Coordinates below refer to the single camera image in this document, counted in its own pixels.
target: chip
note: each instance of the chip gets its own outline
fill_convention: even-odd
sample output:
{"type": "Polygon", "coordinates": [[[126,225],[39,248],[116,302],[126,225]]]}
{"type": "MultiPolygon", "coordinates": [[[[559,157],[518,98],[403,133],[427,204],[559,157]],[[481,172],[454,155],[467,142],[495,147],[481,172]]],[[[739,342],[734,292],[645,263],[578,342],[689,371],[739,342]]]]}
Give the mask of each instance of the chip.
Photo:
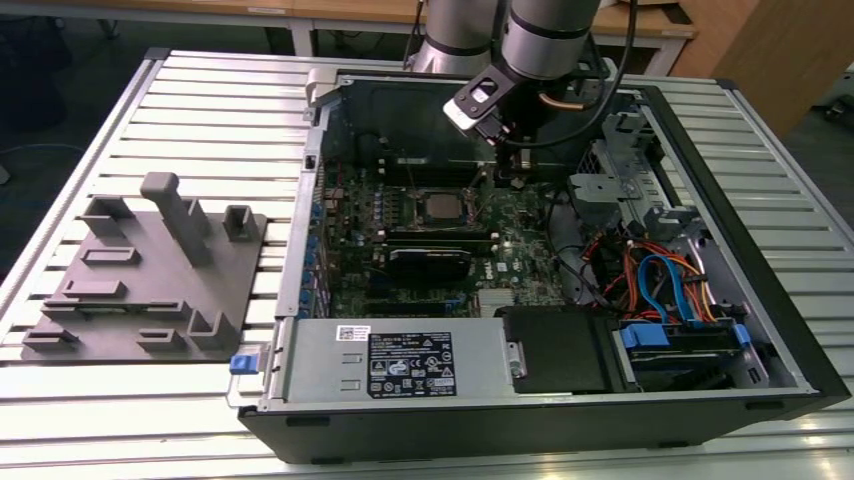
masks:
{"type": "Polygon", "coordinates": [[[429,222],[459,221],[463,217],[463,202],[454,194],[433,194],[425,198],[425,214],[429,222]]]}

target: motherboard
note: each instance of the motherboard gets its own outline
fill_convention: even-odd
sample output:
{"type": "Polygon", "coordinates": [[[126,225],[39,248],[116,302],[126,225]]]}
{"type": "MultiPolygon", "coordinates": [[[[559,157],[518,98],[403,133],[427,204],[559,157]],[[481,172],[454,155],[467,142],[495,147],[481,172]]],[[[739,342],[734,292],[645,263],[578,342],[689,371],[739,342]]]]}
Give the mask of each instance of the motherboard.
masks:
{"type": "Polygon", "coordinates": [[[563,305],[538,186],[498,188],[473,167],[459,186],[437,187],[409,170],[390,185],[382,169],[327,169],[331,316],[491,317],[509,305],[563,305]]]}

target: blue cable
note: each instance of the blue cable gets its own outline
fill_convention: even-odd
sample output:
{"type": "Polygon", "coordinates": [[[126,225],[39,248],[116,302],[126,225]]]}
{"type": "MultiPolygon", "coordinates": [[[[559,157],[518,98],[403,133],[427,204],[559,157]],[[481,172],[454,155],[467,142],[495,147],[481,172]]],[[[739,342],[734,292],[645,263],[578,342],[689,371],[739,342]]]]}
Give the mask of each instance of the blue cable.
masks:
{"type": "Polygon", "coordinates": [[[673,294],[677,299],[677,308],[679,309],[682,320],[687,322],[694,319],[694,312],[691,311],[691,305],[689,305],[689,302],[685,300],[685,292],[682,291],[682,276],[679,275],[677,264],[662,255],[650,255],[641,261],[641,266],[638,267],[638,289],[641,290],[641,295],[643,295],[643,299],[649,302],[650,305],[653,305],[653,308],[655,308],[655,311],[662,316],[662,323],[667,323],[667,310],[665,310],[665,307],[662,307],[662,305],[655,301],[646,288],[646,269],[654,259],[665,262],[667,270],[670,271],[670,278],[673,280],[673,294]]]}

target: circuit board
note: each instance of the circuit board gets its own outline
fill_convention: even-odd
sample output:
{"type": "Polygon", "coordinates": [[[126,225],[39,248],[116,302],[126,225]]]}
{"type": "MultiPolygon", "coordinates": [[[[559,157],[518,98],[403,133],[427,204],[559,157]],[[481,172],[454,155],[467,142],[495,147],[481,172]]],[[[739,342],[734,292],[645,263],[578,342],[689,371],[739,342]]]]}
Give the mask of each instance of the circuit board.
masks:
{"type": "Polygon", "coordinates": [[[326,206],[336,267],[334,317],[493,316],[479,292],[499,292],[510,305],[566,303],[535,186],[497,188],[489,180],[462,189],[387,186],[366,170],[331,170],[326,206]],[[395,234],[403,235],[398,247],[388,246],[395,234]],[[406,247],[471,252],[465,278],[415,286],[392,279],[384,262],[395,248],[406,247]]]}

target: table leg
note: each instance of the table leg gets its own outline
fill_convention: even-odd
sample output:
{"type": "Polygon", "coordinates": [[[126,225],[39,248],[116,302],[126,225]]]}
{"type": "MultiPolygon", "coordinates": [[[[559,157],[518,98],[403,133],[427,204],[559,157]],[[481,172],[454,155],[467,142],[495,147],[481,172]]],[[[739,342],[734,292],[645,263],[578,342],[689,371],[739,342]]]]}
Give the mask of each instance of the table leg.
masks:
{"type": "Polygon", "coordinates": [[[119,38],[119,20],[98,20],[98,26],[102,27],[107,40],[119,38]]]}
{"type": "Polygon", "coordinates": [[[311,20],[292,18],[288,21],[294,37],[294,52],[298,57],[314,57],[316,53],[316,33],[311,20]]]}
{"type": "Polygon", "coordinates": [[[685,47],[686,39],[683,38],[667,38],[658,50],[653,55],[653,60],[646,67],[645,75],[654,77],[666,77],[670,75],[670,69],[677,63],[682,48],[685,47]]]}

